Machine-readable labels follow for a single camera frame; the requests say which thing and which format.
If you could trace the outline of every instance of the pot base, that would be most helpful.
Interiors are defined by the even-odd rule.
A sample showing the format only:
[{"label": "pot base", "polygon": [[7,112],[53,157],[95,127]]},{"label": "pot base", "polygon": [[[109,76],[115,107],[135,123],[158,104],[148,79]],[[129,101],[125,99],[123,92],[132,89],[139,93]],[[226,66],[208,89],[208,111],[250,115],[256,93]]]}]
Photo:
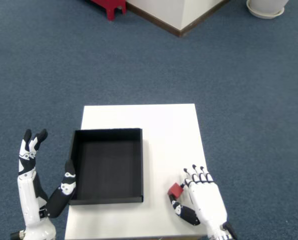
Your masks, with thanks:
[{"label": "pot base", "polygon": [[249,9],[249,12],[254,15],[255,17],[257,18],[260,18],[260,19],[274,19],[278,16],[280,16],[281,14],[283,14],[285,12],[285,8],[283,7],[279,12],[277,12],[276,14],[274,15],[269,15],[269,14],[266,14],[266,13],[262,13],[262,12],[259,12],[259,11],[256,11],[256,10],[253,10],[251,7],[250,7],[250,1],[251,0],[247,0],[246,2],[246,5]]}]

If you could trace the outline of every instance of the open box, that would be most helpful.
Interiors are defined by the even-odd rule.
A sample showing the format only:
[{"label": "open box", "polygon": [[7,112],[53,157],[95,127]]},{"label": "open box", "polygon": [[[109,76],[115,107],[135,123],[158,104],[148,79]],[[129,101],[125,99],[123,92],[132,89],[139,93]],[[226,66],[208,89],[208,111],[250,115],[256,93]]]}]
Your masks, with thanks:
[{"label": "open box", "polygon": [[70,157],[76,171],[71,205],[143,202],[141,128],[76,130]]}]

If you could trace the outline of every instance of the red stool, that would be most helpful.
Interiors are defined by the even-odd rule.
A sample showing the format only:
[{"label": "red stool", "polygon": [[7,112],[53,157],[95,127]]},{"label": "red stool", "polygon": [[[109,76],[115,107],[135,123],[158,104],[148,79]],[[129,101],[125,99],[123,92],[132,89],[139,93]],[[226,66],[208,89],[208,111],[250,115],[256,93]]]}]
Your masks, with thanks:
[{"label": "red stool", "polygon": [[94,3],[105,8],[107,12],[107,19],[113,21],[115,19],[115,9],[122,7],[122,13],[126,13],[126,0],[91,0]]}]

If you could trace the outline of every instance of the white wall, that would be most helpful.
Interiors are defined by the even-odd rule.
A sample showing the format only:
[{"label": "white wall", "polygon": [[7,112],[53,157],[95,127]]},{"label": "white wall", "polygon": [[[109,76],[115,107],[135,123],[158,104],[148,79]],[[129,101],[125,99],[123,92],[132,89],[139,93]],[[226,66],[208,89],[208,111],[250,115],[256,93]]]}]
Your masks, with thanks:
[{"label": "white wall", "polygon": [[160,19],[183,29],[223,0],[127,0],[128,3]]},{"label": "white wall", "polygon": [[185,1],[186,0],[127,0],[128,3],[179,30],[182,27]]},{"label": "white wall", "polygon": [[185,0],[180,29],[188,26],[222,1],[223,0]]}]

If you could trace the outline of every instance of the brown baseboard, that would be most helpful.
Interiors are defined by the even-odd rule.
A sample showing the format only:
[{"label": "brown baseboard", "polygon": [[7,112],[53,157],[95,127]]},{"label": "brown baseboard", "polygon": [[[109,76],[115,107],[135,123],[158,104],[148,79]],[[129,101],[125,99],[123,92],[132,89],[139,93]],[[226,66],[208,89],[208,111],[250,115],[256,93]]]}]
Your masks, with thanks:
[{"label": "brown baseboard", "polygon": [[194,20],[192,23],[184,27],[183,29],[179,30],[170,24],[161,21],[160,19],[156,18],[155,16],[152,16],[151,14],[145,12],[144,10],[141,10],[140,8],[130,4],[129,2],[126,3],[127,9],[131,12],[137,14],[138,16],[148,20],[149,22],[157,25],[158,27],[168,31],[169,33],[176,35],[177,37],[182,37],[185,34],[187,34],[191,29],[193,29],[195,26],[197,26],[199,23],[202,23],[204,20],[206,20],[208,17],[210,17],[212,14],[214,14],[218,9],[220,9],[223,5],[228,3],[230,0],[223,0],[219,2],[217,5],[215,5],[213,8],[208,10],[206,13],[198,17],[196,20]]}]

